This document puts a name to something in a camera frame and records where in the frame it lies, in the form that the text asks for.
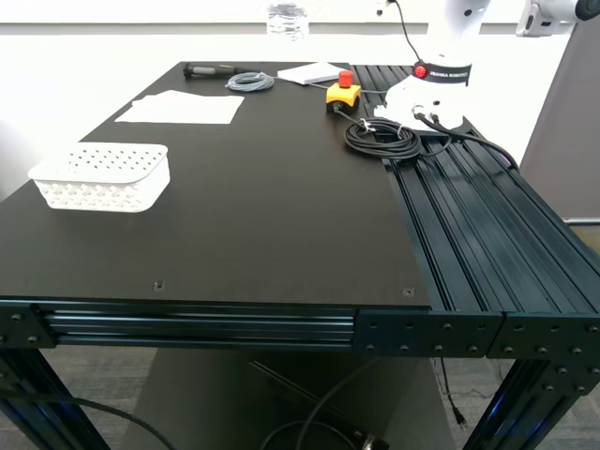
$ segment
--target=white paper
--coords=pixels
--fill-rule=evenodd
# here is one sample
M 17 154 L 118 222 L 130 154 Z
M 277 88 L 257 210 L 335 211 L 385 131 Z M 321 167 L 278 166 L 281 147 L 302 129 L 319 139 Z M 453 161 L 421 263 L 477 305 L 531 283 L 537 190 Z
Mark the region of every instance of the white paper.
M 132 102 L 115 122 L 228 125 L 243 101 L 240 96 L 205 97 L 165 91 Z
M 289 82 L 300 84 L 321 83 L 337 80 L 339 72 L 345 68 L 335 67 L 329 63 L 314 63 L 307 66 L 280 70 L 277 76 Z

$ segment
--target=red button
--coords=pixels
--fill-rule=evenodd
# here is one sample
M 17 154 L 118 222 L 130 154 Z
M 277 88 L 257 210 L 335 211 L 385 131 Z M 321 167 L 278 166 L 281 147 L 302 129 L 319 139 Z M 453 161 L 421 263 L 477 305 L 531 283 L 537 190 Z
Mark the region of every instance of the red button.
M 351 70 L 342 70 L 339 72 L 339 87 L 350 87 L 353 85 L 354 74 Z
M 428 70 L 423 66 L 417 66 L 414 68 L 414 75 L 417 78 L 425 78 L 428 75 Z

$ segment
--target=notepad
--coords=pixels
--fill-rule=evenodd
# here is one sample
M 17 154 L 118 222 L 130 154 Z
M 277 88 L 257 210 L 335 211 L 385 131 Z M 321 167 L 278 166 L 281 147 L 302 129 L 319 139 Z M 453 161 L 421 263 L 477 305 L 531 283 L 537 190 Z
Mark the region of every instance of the notepad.
M 346 69 L 332 66 L 329 63 L 314 63 L 280 70 L 277 76 L 283 80 L 300 84 L 321 83 L 337 80 L 339 72 L 342 70 Z

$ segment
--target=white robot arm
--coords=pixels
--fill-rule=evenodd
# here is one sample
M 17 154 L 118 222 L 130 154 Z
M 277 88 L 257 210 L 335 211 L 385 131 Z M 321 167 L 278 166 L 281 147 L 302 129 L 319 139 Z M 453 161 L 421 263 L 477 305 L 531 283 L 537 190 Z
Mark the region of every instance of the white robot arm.
M 473 62 L 471 44 L 491 0 L 437 1 L 427 30 L 432 50 L 420 53 L 421 60 L 414 65 L 412 75 L 392 86 L 385 98 L 386 106 L 376 110 L 381 117 L 421 131 L 433 130 L 415 118 L 416 110 L 439 117 L 446 128 L 462 126 L 462 104 Z M 378 14 L 383 2 L 402 0 L 377 0 Z M 561 22 L 588 21 L 598 14 L 600 0 L 526 0 L 517 35 L 550 36 Z
M 561 22 L 585 22 L 598 14 L 600 0 L 527 0 L 517 36 L 551 36 Z

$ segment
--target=table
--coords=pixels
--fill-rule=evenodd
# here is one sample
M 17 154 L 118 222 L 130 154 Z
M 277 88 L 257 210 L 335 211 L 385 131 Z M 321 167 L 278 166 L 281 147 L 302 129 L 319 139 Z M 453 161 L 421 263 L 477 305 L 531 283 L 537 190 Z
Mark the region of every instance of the table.
M 352 69 L 368 90 L 408 73 Z M 230 94 L 180 64 L 135 99 L 168 89 Z M 37 350 L 55 345 L 511 358 L 465 449 L 534 448 L 600 381 L 598 256 L 479 144 L 382 164 L 345 147 L 323 90 L 244 96 L 228 126 L 114 123 L 126 105 L 85 138 L 169 147 L 147 212 L 52 210 L 31 182 L 0 203 L 0 384 L 67 395 Z M 15 419 L 39 448 L 108 448 L 81 409 L 45 410 Z

